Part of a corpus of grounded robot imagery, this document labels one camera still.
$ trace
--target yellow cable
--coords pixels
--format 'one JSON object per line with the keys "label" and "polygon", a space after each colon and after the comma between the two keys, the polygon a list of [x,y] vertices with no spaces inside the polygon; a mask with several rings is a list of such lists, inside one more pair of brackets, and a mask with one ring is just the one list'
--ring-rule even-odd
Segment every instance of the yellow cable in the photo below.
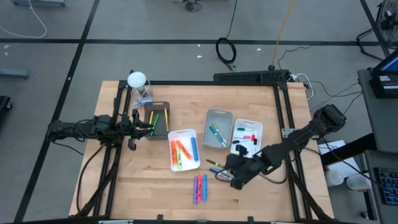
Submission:
{"label": "yellow cable", "polygon": [[285,28],[287,18],[289,17],[290,12],[291,12],[292,9],[293,9],[293,3],[294,3],[294,0],[292,0],[292,1],[290,2],[289,10],[287,11],[287,14],[286,14],[286,16],[285,16],[284,23],[283,23],[282,26],[280,27],[279,34],[278,34],[278,39],[276,40],[276,45],[275,45],[275,50],[274,50],[274,56],[273,56],[273,58],[272,58],[272,63],[271,63],[271,65],[274,65],[275,58],[276,58],[276,52],[278,52],[279,39],[280,39],[280,36],[282,35],[282,30]]}

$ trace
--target wooden tabletop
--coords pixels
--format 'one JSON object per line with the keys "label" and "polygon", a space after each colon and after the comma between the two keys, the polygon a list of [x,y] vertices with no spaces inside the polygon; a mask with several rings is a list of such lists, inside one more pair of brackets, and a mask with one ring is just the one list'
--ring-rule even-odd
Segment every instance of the wooden tabletop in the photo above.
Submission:
{"label": "wooden tabletop", "polygon": [[[113,112],[113,99],[118,82],[103,82],[96,106],[96,115]],[[302,128],[311,119],[305,89],[302,83],[289,83],[289,96],[296,128]],[[242,190],[235,190],[216,180],[208,171],[211,164],[205,159],[225,163],[229,149],[211,149],[202,142],[206,111],[210,108],[228,110],[234,119],[242,118],[263,124],[261,146],[281,142],[280,128],[272,87],[268,86],[185,86],[151,85],[156,101],[170,103],[170,130],[194,129],[198,135],[201,165],[196,170],[173,172],[170,170],[168,140],[136,141],[137,150],[130,151],[127,138],[122,149],[118,179],[111,218],[156,219],[163,214],[165,220],[224,220],[244,221],[253,216],[255,221],[293,221],[289,184],[276,185],[257,176]],[[280,92],[285,114],[283,93]],[[144,112],[140,110],[141,120]],[[316,149],[315,141],[309,148]],[[99,148],[99,142],[89,140],[82,166]],[[80,206],[90,199],[98,186],[104,149],[89,163],[81,184]],[[301,153],[307,189],[319,206],[333,216],[320,157],[303,150]],[[208,201],[193,204],[193,178],[208,174]],[[285,166],[268,175],[282,180]],[[108,193],[103,194],[103,202]],[[70,214],[76,213],[76,195]],[[301,195],[298,194],[301,217],[304,218]]]}

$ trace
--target concrete floor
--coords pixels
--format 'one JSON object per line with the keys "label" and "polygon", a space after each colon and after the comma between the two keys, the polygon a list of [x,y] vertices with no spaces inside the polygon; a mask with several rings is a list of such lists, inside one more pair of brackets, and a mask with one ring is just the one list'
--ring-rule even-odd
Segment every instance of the concrete floor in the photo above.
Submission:
{"label": "concrete floor", "polygon": [[[36,7],[49,32],[45,39],[79,39],[94,0],[67,0],[67,7]],[[376,13],[379,1],[368,0]],[[203,8],[189,13],[172,0],[101,0],[89,39],[217,39],[228,33],[234,1],[202,1]],[[230,39],[276,40],[289,0],[239,1]],[[0,26],[25,35],[40,35],[42,28],[26,7],[0,2]],[[370,28],[358,0],[300,0],[296,2],[282,40],[349,41]],[[0,30],[0,39],[14,38]],[[376,41],[374,34],[366,37]],[[294,45],[281,45],[278,57]],[[0,78],[0,95],[10,96],[14,109],[0,131],[0,223],[12,222],[25,191],[67,77],[77,44],[0,43],[0,67],[26,69],[29,80]],[[236,71],[266,70],[272,60],[273,45],[237,45]],[[379,47],[366,47],[382,57]],[[338,93],[357,81],[356,71],[379,62],[355,46],[314,46],[288,53],[282,68],[305,73]],[[213,44],[86,44],[60,116],[77,121],[92,116],[103,80],[125,79],[131,70],[144,72],[151,80],[212,80],[214,73],[229,72],[217,58]],[[314,83],[310,108],[328,99]],[[359,91],[355,86],[351,91]],[[341,110],[355,96],[334,98]],[[348,122],[329,140],[346,142],[370,133],[362,97],[347,112]],[[84,152],[85,144],[65,141]],[[63,218],[68,215],[81,165],[81,156],[51,145],[39,181],[30,201],[25,221]],[[361,193],[346,187],[330,188],[335,217],[346,222],[363,220],[366,209]]]}

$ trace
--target fan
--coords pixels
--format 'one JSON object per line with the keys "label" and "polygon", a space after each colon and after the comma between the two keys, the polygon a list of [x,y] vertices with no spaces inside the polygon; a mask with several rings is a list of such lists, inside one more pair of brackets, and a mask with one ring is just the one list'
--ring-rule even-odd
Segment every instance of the fan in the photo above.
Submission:
{"label": "fan", "polygon": [[[379,10],[377,11],[376,17],[376,27],[381,34],[381,37],[384,39],[385,43],[387,44],[388,48],[396,49],[397,48],[397,39],[398,39],[398,0],[383,0],[378,6]],[[362,53],[382,60],[381,58],[367,53],[363,46],[361,45],[361,39],[373,32],[373,29],[370,28],[369,30],[359,34],[356,38],[358,45],[361,47]]]}

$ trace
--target plastic tray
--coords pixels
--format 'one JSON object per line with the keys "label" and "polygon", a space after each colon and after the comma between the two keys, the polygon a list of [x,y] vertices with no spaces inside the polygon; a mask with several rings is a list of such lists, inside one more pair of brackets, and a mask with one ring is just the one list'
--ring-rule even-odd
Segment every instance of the plastic tray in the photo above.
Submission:
{"label": "plastic tray", "polygon": [[[208,147],[225,149],[231,144],[231,134],[233,125],[234,115],[229,111],[210,109],[206,114],[205,132],[203,134],[203,144]],[[211,132],[211,123],[215,123],[217,128],[225,138],[227,144],[224,147],[219,142],[217,137]]]}
{"label": "plastic tray", "polygon": [[[170,148],[170,168],[172,171],[186,171],[186,170],[192,170],[196,169],[200,166],[200,156],[199,156],[199,148],[198,148],[198,139],[197,139],[197,133],[194,129],[186,129],[186,130],[181,130],[181,131],[172,131],[169,133],[169,148]],[[192,142],[191,138],[195,138],[195,144],[196,144],[196,149],[197,149],[197,154],[198,154],[198,160],[196,161],[194,159],[193,155],[193,148],[192,148]],[[172,155],[172,147],[171,143],[172,141],[177,141],[179,140],[181,144],[184,146],[184,148],[188,151],[188,153],[192,156],[192,160],[189,160],[184,153],[181,153],[181,162],[182,162],[182,169],[178,168],[178,165],[173,165],[173,155]]]}
{"label": "plastic tray", "polygon": [[[253,129],[253,131],[238,131],[238,128],[249,128]],[[252,134],[255,135],[257,139],[257,144],[254,150],[252,150],[253,142],[251,139],[248,141],[242,142],[242,143],[237,143],[237,144],[232,144],[231,145],[231,153],[239,155],[239,152],[236,151],[236,145],[240,144],[246,149],[248,149],[248,153],[245,155],[245,157],[252,158],[253,154],[258,152],[261,149],[261,139],[262,139],[262,124],[256,121],[249,121],[245,119],[237,119],[235,121],[235,127],[234,127],[234,134],[233,134],[233,141],[234,140],[243,140],[240,138],[235,138],[235,137],[242,137],[242,136],[251,136]]]}
{"label": "plastic tray", "polygon": [[149,140],[165,140],[167,139],[167,134],[169,133],[166,128],[166,118],[164,109],[167,110],[167,118],[169,120],[169,131],[170,131],[170,103],[165,101],[152,102],[144,104],[145,118],[144,121],[149,123],[150,113],[154,112],[154,117],[152,118],[152,124],[155,122],[156,116],[159,114],[159,120],[157,121],[154,134],[146,135]]}

